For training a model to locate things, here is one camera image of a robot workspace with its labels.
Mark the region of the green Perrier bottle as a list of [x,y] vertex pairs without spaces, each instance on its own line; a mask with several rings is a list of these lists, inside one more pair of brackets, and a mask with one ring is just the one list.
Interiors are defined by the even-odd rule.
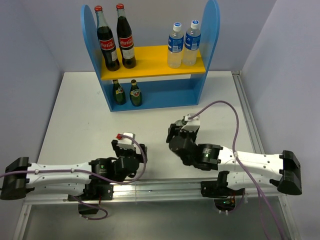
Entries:
[[113,79],[112,83],[112,95],[115,103],[117,105],[124,105],[126,103],[126,94],[123,87],[119,84],[119,81],[117,79]]
[[130,101],[133,106],[139,107],[143,103],[143,97],[141,94],[141,90],[137,85],[137,81],[135,79],[131,80],[131,88],[130,88]]

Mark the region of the Pocari Sweat bottle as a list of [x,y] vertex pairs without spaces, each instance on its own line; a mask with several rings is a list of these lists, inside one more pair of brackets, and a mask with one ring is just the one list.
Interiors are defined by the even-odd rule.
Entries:
[[190,28],[188,28],[185,33],[182,62],[186,66],[193,66],[197,61],[197,53],[201,40],[199,25],[200,22],[198,20],[192,20]]
[[176,69],[182,63],[182,51],[184,46],[184,34],[182,33],[182,24],[175,22],[173,24],[172,32],[168,36],[168,52],[167,52],[167,65]]

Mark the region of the clear glass bottle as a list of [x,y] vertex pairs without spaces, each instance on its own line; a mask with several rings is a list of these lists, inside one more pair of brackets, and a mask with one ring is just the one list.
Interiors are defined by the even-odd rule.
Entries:
[[179,119],[179,120],[175,121],[174,124],[178,127],[182,127],[182,126],[185,126],[187,124],[187,122],[183,119]]

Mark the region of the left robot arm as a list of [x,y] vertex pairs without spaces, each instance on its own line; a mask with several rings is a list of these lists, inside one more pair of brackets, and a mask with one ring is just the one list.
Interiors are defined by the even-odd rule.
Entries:
[[72,165],[30,163],[28,157],[19,157],[5,168],[0,190],[1,200],[19,200],[32,193],[64,194],[68,200],[111,200],[113,184],[122,184],[126,178],[136,180],[140,165],[147,163],[147,147],[137,146],[130,139],[113,140],[115,157],[97,158]]

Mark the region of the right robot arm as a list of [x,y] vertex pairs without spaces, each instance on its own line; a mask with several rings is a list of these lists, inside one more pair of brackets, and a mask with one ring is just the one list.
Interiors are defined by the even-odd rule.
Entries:
[[239,192],[247,184],[248,171],[262,185],[275,186],[277,191],[292,196],[302,194],[301,164],[289,150],[281,154],[233,153],[230,148],[215,144],[196,144],[196,131],[171,124],[166,143],[185,166],[202,171],[218,171],[217,194]]

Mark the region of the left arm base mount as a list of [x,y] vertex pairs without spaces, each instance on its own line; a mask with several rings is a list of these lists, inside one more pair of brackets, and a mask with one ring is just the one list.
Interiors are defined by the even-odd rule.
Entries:
[[111,184],[97,186],[86,186],[80,196],[68,195],[69,202],[78,203],[80,217],[98,221],[107,218],[108,211],[101,207],[102,201],[110,201],[113,198],[114,186]]

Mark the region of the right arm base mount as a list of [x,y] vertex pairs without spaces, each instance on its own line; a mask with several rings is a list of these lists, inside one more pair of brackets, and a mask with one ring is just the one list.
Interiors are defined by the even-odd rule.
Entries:
[[202,197],[213,199],[217,212],[226,216],[242,204],[246,193],[244,188],[233,190],[227,187],[227,183],[219,185],[217,180],[201,181],[200,186]]

